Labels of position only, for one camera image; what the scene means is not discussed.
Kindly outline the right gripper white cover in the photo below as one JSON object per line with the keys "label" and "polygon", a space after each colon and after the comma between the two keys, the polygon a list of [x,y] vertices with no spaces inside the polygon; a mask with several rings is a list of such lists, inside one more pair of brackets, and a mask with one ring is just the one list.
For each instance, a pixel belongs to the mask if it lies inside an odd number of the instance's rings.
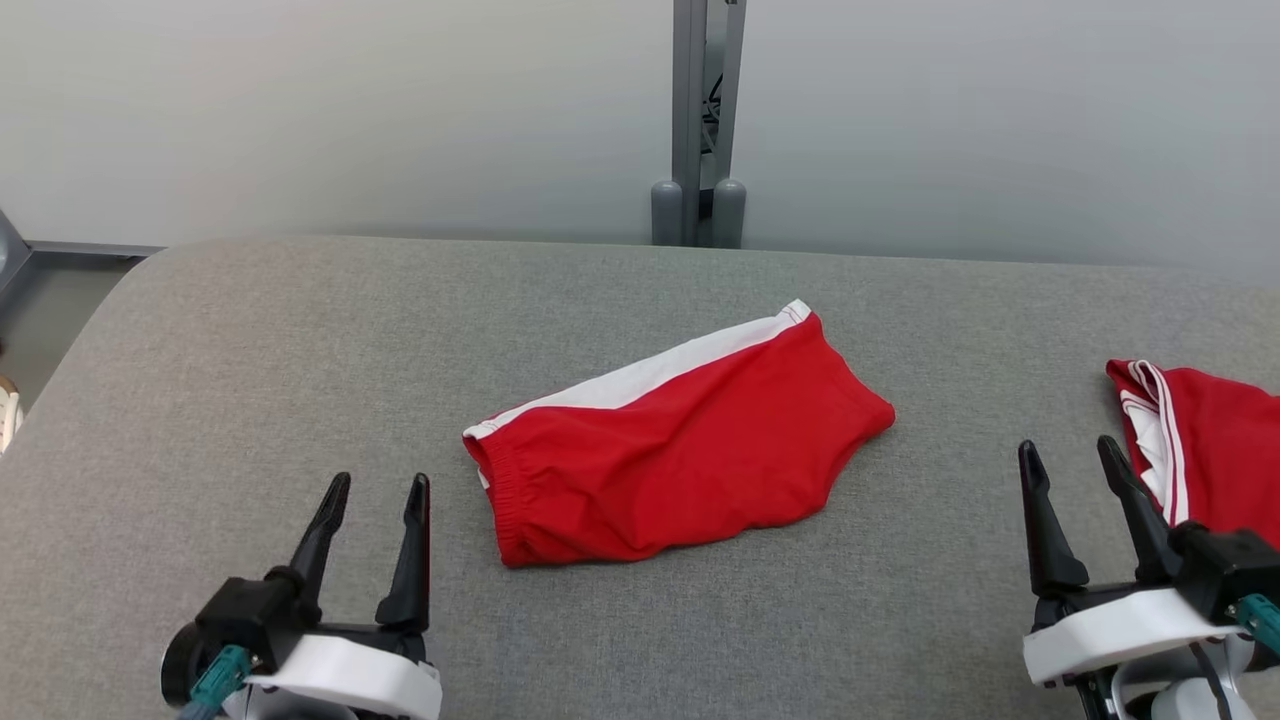
{"label": "right gripper white cover", "polygon": [[[1169,546],[1169,525],[1146,484],[1134,473],[1119,442],[1097,439],[1105,479],[1119,500],[1135,552],[1135,582],[1172,582],[1181,559]],[[1222,683],[1239,689],[1245,669],[1245,642],[1234,625],[1203,618],[1174,588],[1137,591],[1103,585],[1083,592],[1091,582],[1075,557],[1050,497],[1050,477],[1036,443],[1018,446],[1030,589],[1038,598],[1032,632],[1021,656],[1030,682],[1065,683],[1087,673],[1183,650],[1193,642],[1221,641]]]}

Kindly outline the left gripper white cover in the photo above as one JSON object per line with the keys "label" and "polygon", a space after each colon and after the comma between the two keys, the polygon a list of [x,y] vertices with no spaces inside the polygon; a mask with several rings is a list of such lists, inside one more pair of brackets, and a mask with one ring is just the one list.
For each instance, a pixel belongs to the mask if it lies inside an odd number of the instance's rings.
{"label": "left gripper white cover", "polygon": [[376,624],[320,623],[319,592],[340,529],[351,475],[337,473],[291,561],[284,582],[300,620],[228,620],[225,643],[250,652],[244,687],[225,702],[236,720],[438,720],[443,688],[426,659],[430,628],[430,480],[416,473],[404,532]]}

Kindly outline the red jersey top white trim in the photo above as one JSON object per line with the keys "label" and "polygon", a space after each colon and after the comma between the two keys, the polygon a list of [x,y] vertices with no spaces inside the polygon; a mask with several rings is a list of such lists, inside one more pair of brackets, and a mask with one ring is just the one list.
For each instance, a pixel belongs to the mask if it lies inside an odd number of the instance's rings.
{"label": "red jersey top white trim", "polygon": [[1193,368],[1112,359],[1130,464],[1170,527],[1248,529],[1280,551],[1280,396]]}

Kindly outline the red shorts white side band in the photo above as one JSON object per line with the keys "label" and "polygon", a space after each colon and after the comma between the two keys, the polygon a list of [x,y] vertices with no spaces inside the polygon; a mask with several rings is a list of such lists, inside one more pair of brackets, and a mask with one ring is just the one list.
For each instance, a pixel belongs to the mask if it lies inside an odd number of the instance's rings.
{"label": "red shorts white side band", "polygon": [[462,438],[507,568],[635,562],[819,512],[895,418],[794,300]]}

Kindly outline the grey metal frame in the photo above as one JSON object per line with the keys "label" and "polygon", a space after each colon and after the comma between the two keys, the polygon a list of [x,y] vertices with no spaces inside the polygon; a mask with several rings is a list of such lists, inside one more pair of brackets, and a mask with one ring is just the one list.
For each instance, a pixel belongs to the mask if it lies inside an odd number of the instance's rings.
{"label": "grey metal frame", "polygon": [[150,258],[163,250],[163,245],[26,240],[0,209],[0,304],[13,295],[24,269],[37,259],[58,255],[132,259]]}

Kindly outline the grey rounded post foot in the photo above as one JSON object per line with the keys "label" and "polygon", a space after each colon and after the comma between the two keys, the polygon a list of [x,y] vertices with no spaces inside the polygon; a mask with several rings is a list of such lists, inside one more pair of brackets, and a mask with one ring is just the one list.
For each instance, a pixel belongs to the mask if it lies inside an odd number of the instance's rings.
{"label": "grey rounded post foot", "polygon": [[652,186],[650,218],[653,245],[684,243],[684,191],[680,183],[663,179]]}
{"label": "grey rounded post foot", "polygon": [[748,191],[735,178],[719,179],[713,188],[710,241],[716,249],[741,249]]}

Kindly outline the grey metal partition post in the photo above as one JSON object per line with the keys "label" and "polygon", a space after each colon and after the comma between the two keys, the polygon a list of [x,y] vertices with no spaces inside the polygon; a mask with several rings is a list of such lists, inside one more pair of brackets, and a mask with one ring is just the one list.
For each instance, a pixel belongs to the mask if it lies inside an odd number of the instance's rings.
{"label": "grey metal partition post", "polygon": [[684,247],[714,249],[713,188],[733,178],[748,0],[671,0],[669,178],[684,191]]}

